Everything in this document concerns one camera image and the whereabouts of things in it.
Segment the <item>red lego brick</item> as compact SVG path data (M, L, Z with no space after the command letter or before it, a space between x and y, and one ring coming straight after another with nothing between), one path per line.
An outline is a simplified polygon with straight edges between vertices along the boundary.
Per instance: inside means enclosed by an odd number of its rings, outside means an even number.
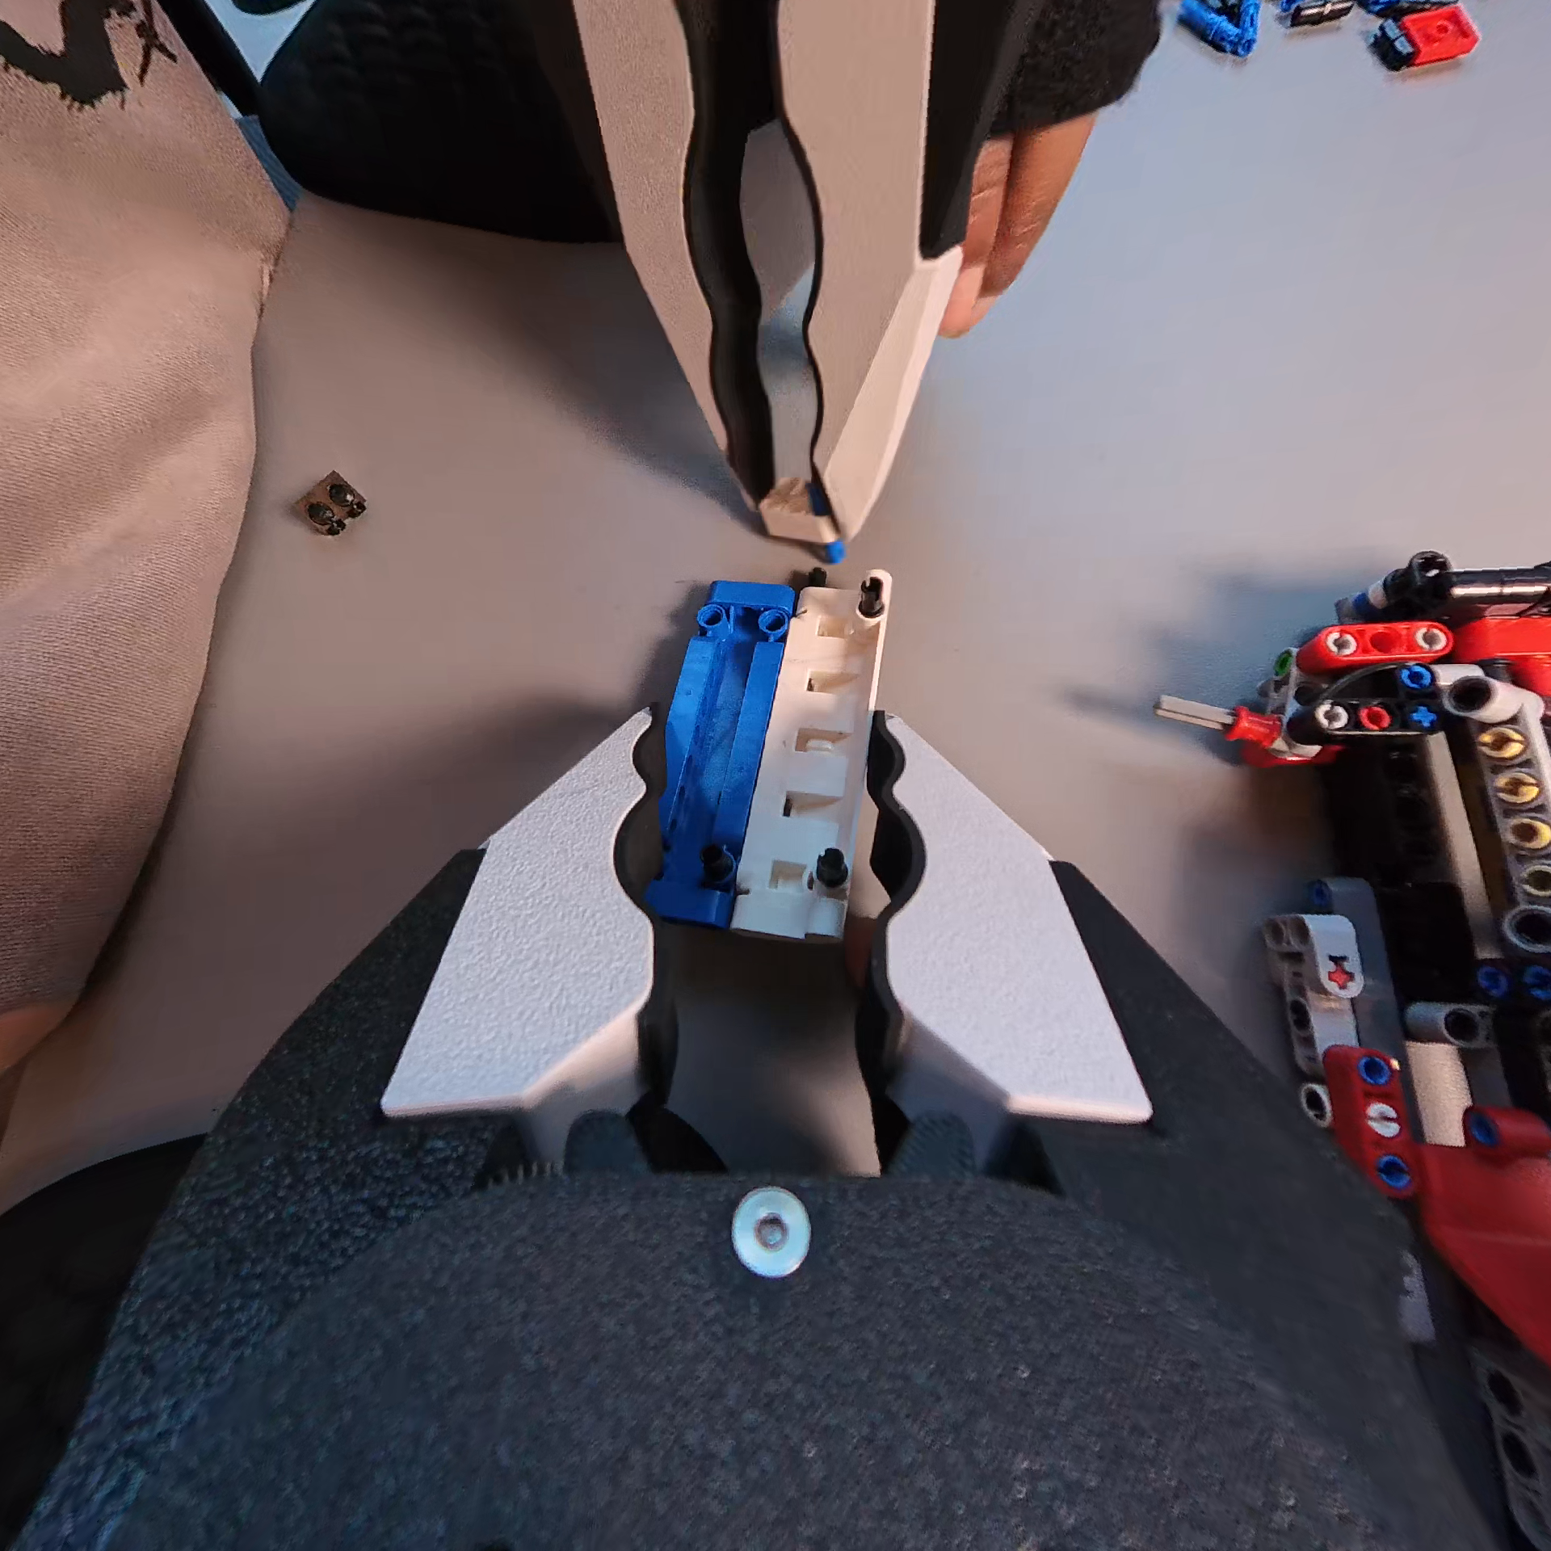
M1480 30L1462 4L1362 3L1362 8L1375 17L1367 49L1390 73L1447 65L1480 43Z

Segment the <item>blue and white lego panel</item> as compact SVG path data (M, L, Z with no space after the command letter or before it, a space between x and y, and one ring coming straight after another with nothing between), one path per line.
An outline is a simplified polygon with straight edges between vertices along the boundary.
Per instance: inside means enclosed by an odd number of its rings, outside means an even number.
M891 586L710 586L664 726L658 918L841 941Z

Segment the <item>partly built lego car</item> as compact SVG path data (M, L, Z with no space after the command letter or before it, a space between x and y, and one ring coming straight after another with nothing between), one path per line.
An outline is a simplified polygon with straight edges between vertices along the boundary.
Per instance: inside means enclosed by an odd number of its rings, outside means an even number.
M1423 1242L1412 1339L1462 1327L1486 1489L1546 1548L1546 562L1419 553L1247 704L1153 713L1319 780L1336 872L1262 922L1297 1099Z

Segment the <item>person's left hand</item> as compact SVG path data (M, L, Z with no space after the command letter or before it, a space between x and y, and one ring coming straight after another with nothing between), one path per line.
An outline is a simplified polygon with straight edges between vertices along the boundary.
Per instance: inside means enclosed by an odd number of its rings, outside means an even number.
M989 137L974 161L961 265L939 324L967 335L1022 272L1072 182L1096 115Z

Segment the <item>small white lego connector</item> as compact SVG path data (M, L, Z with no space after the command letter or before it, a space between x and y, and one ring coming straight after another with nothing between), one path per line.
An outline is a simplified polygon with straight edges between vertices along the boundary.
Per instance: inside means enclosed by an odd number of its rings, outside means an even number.
M808 547L826 568L845 558L845 542L823 490L804 479L780 479L764 496L758 514L765 533L780 542Z

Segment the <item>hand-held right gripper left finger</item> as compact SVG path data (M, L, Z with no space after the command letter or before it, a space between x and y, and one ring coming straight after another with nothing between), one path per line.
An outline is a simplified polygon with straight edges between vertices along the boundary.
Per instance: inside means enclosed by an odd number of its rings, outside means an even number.
M614 865L645 797L649 712L498 830L380 1098L387 1120L507 1114L531 1158L560 1158L586 1112L645 1092L636 1020L653 930Z

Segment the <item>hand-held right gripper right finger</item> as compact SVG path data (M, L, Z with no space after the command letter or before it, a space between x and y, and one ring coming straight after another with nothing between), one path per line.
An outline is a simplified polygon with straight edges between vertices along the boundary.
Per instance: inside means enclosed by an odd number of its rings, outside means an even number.
M1042 846L885 712L873 717L865 791L884 906L856 1044L878 1164L933 1114L965 1127L970 1168L994 1166L1024 1120L1149 1122Z

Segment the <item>black wrist rest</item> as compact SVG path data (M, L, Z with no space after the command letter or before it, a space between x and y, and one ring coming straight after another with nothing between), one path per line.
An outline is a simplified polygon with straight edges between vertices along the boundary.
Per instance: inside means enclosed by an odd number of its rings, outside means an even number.
M1 1548L64 1456L114 1314L202 1138L71 1173L1 1219Z
M394 217L618 243L570 3L317 3L258 86L302 189Z

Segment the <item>pile of blue black pins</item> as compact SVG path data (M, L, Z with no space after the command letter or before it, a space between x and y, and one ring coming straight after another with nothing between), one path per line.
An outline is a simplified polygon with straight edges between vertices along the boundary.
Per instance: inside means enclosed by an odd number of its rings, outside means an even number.
M1175 27L1199 45L1225 58L1246 60L1258 45L1262 3L1177 3ZM1273 23L1284 32L1325 28L1351 12L1380 14L1384 4L1366 3L1275 3Z

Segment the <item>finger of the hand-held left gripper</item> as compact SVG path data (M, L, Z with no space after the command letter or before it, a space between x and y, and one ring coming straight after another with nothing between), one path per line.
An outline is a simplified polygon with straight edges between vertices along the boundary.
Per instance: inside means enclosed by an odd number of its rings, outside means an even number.
M614 215L651 309L751 507L773 485L762 293L740 206L771 115L769 6L573 3Z
M815 209L815 481L843 540L885 483L959 268L919 252L930 3L780 3L780 110Z

